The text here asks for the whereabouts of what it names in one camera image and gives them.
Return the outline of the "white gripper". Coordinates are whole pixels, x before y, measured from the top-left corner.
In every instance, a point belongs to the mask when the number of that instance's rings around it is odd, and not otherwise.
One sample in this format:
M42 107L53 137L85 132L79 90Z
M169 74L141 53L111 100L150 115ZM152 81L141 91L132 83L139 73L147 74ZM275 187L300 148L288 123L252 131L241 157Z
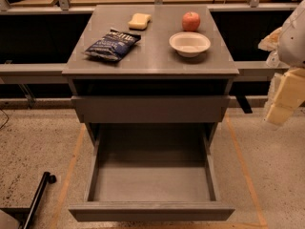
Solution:
M266 64L270 68L289 66L286 31L279 27L258 43L258 48L268 52ZM305 102L305 69L292 68L284 74L276 73L268 91L264 106L264 120L275 126L282 126Z

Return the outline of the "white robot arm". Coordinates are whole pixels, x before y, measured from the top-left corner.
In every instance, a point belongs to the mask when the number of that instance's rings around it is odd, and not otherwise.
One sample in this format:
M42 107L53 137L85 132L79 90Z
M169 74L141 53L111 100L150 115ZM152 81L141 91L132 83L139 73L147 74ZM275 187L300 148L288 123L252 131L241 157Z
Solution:
M301 1L283 25L260 41L258 47L269 52L266 64L289 70L272 79L264 120L282 126L305 101L305 1Z

